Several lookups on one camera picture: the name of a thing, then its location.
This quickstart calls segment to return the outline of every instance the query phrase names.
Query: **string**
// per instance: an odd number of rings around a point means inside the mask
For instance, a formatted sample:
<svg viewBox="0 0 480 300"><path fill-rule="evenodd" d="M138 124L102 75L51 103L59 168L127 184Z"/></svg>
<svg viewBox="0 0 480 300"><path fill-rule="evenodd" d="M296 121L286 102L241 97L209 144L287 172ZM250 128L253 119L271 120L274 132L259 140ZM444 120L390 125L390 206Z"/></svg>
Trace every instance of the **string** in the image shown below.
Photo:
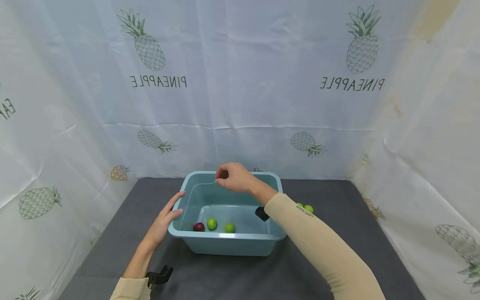
<svg viewBox="0 0 480 300"><path fill-rule="evenodd" d="M208 185L208 184L214 184L214 182L211 182L211 183L197 183L195 184L193 187L192 187L192 191L190 192L190 195L188 196L188 200L187 200L187 204L185 205L185 208L183 209L183 213L182 213L182 218L181 218L181 222L180 222L180 226L179 228L181 228L182 224L183 224L183 219L185 218L185 214L187 212L187 207L188 207L188 203L190 202L190 197L193 195L193 190L195 190L195 188L197 187L197 185Z"/></svg>

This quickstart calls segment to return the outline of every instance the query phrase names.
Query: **black clamp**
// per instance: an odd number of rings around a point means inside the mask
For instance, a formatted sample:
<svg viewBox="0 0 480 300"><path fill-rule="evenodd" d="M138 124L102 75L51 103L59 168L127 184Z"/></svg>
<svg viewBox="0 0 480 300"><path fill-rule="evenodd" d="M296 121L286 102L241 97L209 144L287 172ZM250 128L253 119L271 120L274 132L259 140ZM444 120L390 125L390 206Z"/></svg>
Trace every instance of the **black clamp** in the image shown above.
<svg viewBox="0 0 480 300"><path fill-rule="evenodd" d="M262 206L255 210L255 214L264 222L266 222L270 218L270 216L266 214L265 209Z"/></svg>
<svg viewBox="0 0 480 300"><path fill-rule="evenodd" d="M173 273L173 268L171 266L165 265L162 268L160 273L148 272L148 285L160 285L165 284L170 279L170 276Z"/></svg>

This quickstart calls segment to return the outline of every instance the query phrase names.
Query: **gray table surface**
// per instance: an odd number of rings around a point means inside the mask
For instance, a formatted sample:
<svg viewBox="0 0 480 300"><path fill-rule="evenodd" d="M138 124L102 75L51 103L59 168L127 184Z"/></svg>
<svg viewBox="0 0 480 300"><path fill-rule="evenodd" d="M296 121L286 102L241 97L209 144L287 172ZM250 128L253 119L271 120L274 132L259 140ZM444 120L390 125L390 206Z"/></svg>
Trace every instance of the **gray table surface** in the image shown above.
<svg viewBox="0 0 480 300"><path fill-rule="evenodd" d="M140 179L88 254L60 300L107 300L132 255L183 179ZM310 204L371 268L387 300L424 300L356 187L338 180L282 180L283 191ZM153 300L333 300L330 287L286 237L269 257L198 255L170 236L150 271L174 268Z"/></svg>

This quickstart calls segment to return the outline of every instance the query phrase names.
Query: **red apple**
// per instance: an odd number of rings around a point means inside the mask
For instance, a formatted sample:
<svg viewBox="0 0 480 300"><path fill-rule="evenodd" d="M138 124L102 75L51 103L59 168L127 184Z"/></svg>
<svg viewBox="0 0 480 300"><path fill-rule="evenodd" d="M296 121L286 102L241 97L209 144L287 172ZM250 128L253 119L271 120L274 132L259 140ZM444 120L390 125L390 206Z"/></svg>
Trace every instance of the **red apple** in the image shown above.
<svg viewBox="0 0 480 300"><path fill-rule="evenodd" d="M200 222L193 226L193 231L205 231L205 225Z"/></svg>

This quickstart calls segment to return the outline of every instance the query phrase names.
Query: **curtain backdrop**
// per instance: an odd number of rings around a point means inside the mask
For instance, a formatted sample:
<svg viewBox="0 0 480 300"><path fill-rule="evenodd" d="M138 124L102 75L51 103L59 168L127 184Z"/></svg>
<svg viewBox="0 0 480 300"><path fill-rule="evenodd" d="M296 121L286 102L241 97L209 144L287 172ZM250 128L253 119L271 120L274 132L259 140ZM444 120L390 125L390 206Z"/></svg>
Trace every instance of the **curtain backdrop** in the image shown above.
<svg viewBox="0 0 480 300"><path fill-rule="evenodd" d="M0 2L2 296L56 299L138 178L239 161L353 181L427 299L478 299L479 13Z"/></svg>

